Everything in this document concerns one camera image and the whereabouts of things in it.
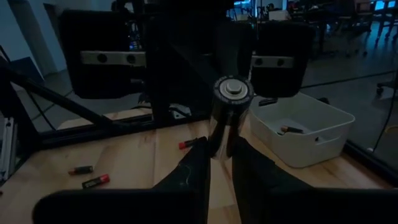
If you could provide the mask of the silver Energizer AA battery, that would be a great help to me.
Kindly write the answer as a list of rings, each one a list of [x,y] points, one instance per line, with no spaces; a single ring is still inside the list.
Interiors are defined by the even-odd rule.
[[[253,98],[254,90],[247,78],[221,77],[215,82],[208,136],[210,157],[225,161],[233,155]]]

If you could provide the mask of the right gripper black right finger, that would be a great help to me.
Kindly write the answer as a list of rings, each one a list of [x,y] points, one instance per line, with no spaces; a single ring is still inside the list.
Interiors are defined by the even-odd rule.
[[[232,156],[232,180],[242,224],[269,224],[282,213],[273,209],[276,195],[311,188],[260,153],[242,137],[235,140]]]

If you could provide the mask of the black panel with silver strip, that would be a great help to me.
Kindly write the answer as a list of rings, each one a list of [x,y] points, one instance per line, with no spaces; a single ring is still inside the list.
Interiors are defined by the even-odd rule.
[[[84,99],[116,99],[144,90],[145,54],[131,49],[120,12],[65,10],[60,40],[73,91]]]
[[[296,95],[302,86],[314,38],[314,28],[303,22],[261,24],[251,59],[254,92],[264,98]]]

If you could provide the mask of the silver aluminium extrusion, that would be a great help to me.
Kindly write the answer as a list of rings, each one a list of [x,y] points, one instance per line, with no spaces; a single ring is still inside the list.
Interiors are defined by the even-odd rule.
[[[16,168],[17,124],[13,117],[4,119],[0,151],[0,181],[6,181]]]

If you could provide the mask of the red and black AA battery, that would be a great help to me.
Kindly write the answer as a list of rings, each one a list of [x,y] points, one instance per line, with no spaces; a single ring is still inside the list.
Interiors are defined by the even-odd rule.
[[[184,142],[180,142],[180,143],[178,144],[178,148],[179,148],[180,150],[182,150],[182,149],[186,149],[186,148],[188,148],[188,147],[192,147],[192,146],[196,143],[197,140],[198,140],[198,138],[194,138],[194,139],[191,139],[191,140],[187,140],[187,141],[184,141]]]
[[[108,174],[101,175],[94,179],[87,180],[81,184],[83,189],[94,188],[103,184],[106,184],[110,181],[110,177]]]

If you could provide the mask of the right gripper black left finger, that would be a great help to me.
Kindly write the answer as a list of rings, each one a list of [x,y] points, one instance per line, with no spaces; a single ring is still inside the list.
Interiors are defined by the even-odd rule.
[[[210,156],[206,137],[198,138],[176,168],[154,185],[163,192],[162,224],[207,224],[210,200]]]

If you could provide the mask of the light grey plastic bin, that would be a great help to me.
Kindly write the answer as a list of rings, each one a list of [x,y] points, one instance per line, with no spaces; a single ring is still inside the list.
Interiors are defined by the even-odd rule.
[[[285,164],[303,168],[341,154],[355,122],[352,114],[303,93],[267,105],[265,100],[257,96],[250,105],[251,131]],[[281,135],[281,126],[304,133]]]

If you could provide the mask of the black aluminium table frame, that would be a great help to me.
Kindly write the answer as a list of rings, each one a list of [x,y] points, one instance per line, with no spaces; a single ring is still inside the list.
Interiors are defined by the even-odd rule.
[[[91,124],[44,133],[38,132],[11,86],[12,83],[85,118]],[[187,118],[170,121],[155,119],[151,114],[113,121],[44,86],[36,84],[26,76],[15,72],[5,61],[0,62],[0,93],[5,94],[5,96],[0,95],[0,111],[5,117],[16,120],[18,137],[27,156],[44,149],[189,124],[208,120],[210,117],[208,113],[196,112]]]

